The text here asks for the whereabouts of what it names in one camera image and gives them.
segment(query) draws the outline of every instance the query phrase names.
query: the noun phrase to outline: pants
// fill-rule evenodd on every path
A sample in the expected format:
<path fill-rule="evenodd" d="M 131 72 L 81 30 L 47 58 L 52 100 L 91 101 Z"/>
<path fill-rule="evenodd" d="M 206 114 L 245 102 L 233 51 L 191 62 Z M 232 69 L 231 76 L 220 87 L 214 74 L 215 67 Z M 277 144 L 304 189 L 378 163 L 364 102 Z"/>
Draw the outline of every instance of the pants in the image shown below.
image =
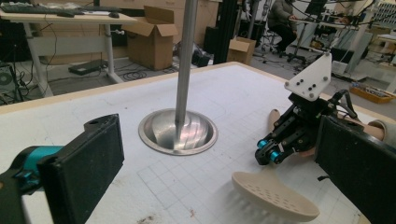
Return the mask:
<path fill-rule="evenodd" d="M 277 43 L 277 49 L 279 51 L 285 51 L 286 47 L 296 39 L 296 35 L 287 25 L 276 25 L 271 27 L 270 30 L 274 31 L 282 38 L 282 40 Z"/>

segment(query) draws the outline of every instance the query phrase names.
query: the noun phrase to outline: beige perforated object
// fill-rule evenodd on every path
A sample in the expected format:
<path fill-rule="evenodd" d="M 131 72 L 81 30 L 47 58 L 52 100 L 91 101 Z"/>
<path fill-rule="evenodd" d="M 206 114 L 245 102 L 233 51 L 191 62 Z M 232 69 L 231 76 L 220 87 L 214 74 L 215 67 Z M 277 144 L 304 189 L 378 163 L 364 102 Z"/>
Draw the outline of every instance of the beige perforated object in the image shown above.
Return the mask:
<path fill-rule="evenodd" d="M 277 120 L 276 116 L 279 118 L 279 112 L 273 110 L 270 124 Z M 280 217 L 307 222 L 319 215 L 319 210 L 313 203 L 277 178 L 272 163 L 263 167 L 258 174 L 233 173 L 233 185 L 248 201 Z"/>

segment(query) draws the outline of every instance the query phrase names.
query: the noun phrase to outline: cardboard box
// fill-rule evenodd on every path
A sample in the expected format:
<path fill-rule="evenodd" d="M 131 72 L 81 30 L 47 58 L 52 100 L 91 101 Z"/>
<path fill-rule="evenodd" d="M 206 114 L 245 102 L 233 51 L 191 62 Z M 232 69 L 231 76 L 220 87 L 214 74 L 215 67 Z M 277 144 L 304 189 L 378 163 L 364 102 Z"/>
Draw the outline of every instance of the cardboard box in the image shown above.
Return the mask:
<path fill-rule="evenodd" d="M 232 39 L 228 50 L 227 62 L 239 62 L 250 65 L 255 45 L 255 40 L 243 37 Z"/>
<path fill-rule="evenodd" d="M 174 12 L 145 6 L 145 15 L 121 27 L 127 31 L 129 60 L 152 70 L 172 66 L 173 36 L 177 35 Z"/>

